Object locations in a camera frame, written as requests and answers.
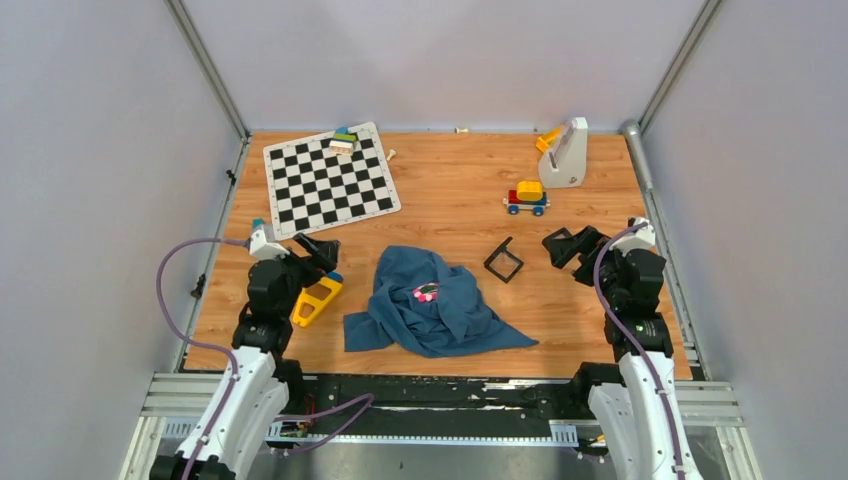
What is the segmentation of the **pink white flower brooch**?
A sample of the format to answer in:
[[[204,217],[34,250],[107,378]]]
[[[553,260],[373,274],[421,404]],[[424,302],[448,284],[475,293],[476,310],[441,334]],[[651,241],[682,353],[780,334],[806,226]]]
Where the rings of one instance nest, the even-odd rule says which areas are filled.
[[[439,284],[429,282],[413,289],[413,297],[420,303],[433,302],[438,298]]]

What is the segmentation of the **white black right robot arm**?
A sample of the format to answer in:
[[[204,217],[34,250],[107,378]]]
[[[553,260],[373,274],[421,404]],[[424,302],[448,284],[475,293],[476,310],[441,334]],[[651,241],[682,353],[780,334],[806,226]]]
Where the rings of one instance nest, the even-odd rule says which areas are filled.
[[[542,241],[551,264],[580,265],[574,279],[594,289],[604,310],[612,363],[584,362],[569,387],[577,413],[599,422],[620,479],[699,479],[675,388],[673,345],[658,311],[666,260],[644,217],[612,236],[587,226]]]

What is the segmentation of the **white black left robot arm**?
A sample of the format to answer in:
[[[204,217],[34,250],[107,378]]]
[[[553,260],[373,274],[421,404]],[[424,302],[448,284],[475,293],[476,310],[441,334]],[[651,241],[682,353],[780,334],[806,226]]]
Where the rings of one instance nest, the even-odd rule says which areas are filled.
[[[180,340],[224,354],[227,365],[192,433],[174,454],[154,460],[150,478],[243,479],[276,415],[304,405],[300,364],[283,356],[293,334],[291,315],[302,290],[336,270],[341,243],[303,233],[293,239],[303,255],[269,237],[264,225],[245,240],[224,241],[246,249],[255,260],[230,347],[194,340],[166,320]]]

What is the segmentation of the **blue cloth garment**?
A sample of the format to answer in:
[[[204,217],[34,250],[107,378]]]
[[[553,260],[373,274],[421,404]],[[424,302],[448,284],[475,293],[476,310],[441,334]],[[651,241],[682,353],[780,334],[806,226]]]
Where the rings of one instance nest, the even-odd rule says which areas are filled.
[[[420,303],[413,289],[439,284],[438,298]],[[381,254],[363,312],[343,319],[344,349],[366,352],[393,344],[427,358],[528,348],[538,341],[505,322],[484,301],[475,276],[438,254],[391,245]]]

